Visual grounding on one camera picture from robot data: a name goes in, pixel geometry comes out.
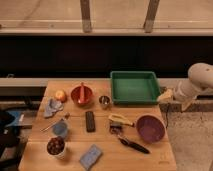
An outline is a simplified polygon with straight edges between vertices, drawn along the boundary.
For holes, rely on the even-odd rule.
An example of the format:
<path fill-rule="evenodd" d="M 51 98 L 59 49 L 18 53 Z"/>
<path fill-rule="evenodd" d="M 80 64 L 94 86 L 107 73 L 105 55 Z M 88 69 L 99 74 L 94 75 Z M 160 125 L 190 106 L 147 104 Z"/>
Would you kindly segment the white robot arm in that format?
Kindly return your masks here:
<path fill-rule="evenodd" d="M 195 99 L 208 88 L 213 89 L 213 65 L 195 63 L 188 69 L 188 78 L 180 81 L 174 89 L 167 89 L 157 101 L 173 97 L 183 103 Z"/>

